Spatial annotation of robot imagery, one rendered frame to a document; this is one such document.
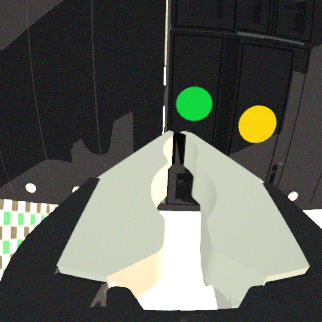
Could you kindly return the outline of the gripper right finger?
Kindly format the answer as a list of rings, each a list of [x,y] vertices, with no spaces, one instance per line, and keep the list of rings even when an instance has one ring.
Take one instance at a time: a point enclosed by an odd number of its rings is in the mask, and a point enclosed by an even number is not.
[[[322,228],[272,182],[193,133],[176,141],[194,177],[201,272],[217,309],[239,307],[250,287],[264,285],[272,304],[322,311]]]

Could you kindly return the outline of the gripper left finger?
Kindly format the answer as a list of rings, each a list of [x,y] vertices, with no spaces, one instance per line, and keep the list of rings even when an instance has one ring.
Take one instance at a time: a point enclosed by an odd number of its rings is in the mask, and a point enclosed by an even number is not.
[[[21,242],[0,280],[0,322],[39,322],[64,311],[106,307],[112,286],[136,299],[162,279],[167,131],[98,178],[90,177]]]

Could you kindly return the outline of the black server rack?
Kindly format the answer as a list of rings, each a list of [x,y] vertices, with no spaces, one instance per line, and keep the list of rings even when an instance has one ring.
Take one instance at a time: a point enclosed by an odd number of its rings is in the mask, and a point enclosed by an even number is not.
[[[166,5],[0,0],[0,199],[61,204],[165,106],[164,133],[322,210],[322,0],[168,0],[164,85]]]

